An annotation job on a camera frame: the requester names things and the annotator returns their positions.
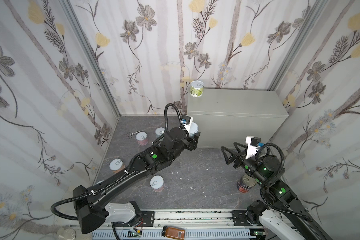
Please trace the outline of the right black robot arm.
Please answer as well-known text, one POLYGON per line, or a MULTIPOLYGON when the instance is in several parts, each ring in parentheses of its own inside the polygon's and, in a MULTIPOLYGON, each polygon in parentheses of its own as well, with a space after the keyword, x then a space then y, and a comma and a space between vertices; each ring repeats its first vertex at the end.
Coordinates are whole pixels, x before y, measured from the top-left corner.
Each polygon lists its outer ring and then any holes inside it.
POLYGON ((331 237, 310 215, 297 194, 281 180, 285 156, 279 146, 267 143, 256 147, 245 157, 252 145, 234 143, 235 151, 221 147, 226 164, 243 168, 260 185, 261 200, 247 208, 249 223, 260 223, 283 240, 329 240, 331 237))

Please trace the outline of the green label can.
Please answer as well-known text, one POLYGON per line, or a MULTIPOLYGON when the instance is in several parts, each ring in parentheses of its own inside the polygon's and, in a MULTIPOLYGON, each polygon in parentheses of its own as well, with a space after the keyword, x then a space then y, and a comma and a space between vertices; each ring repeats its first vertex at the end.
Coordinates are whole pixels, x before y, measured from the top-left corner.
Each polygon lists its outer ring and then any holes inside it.
POLYGON ((193 81, 191 82, 190 95, 194 98, 199 98, 202 96, 204 91, 204 83, 202 81, 193 81))

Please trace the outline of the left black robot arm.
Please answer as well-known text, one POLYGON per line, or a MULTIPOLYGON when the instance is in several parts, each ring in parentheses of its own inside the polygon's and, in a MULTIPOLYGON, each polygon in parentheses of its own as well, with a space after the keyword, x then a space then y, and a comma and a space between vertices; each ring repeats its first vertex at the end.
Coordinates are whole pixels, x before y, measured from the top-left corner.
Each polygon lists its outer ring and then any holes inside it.
POLYGON ((197 148, 200 133, 190 133, 193 117, 181 115, 176 105, 169 103, 165 106, 164 118, 163 134, 133 156, 122 172, 89 188, 78 186, 73 197, 52 204, 51 212, 57 217, 78 221, 81 232, 89 234, 113 216, 106 206, 116 196, 141 179, 169 167, 184 150, 197 148))

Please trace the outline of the pink label can front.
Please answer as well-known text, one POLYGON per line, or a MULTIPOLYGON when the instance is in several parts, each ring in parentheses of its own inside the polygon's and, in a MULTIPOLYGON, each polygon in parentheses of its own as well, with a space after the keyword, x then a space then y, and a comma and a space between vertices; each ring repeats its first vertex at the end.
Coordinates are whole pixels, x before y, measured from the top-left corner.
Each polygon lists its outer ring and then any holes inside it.
POLYGON ((162 176, 153 176, 150 180, 150 186, 154 192, 161 192, 165 188, 162 176))

